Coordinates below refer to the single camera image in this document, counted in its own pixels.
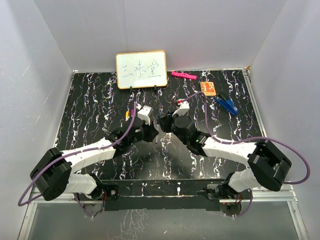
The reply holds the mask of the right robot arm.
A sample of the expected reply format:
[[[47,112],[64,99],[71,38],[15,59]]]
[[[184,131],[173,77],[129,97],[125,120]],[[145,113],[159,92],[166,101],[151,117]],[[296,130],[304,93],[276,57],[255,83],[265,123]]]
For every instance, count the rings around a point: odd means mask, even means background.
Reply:
[[[208,189],[209,194],[217,197],[233,199],[247,189],[258,187],[278,192],[292,166],[269,140],[223,144],[198,130],[187,115],[169,113],[160,117],[157,123],[163,132],[173,133],[195,155],[222,158],[247,166],[245,170],[230,173],[222,184]]]

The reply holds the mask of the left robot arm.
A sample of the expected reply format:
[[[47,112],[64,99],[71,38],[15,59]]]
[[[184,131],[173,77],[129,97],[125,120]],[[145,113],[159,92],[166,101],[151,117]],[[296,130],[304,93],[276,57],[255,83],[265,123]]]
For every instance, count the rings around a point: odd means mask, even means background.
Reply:
[[[106,192],[103,183],[93,173],[78,171],[123,155],[137,142],[152,142],[158,134],[153,123],[136,118],[133,125],[118,128],[90,145],[64,151],[56,147],[49,149],[31,171],[30,178],[46,201],[63,193],[85,194],[97,200]]]

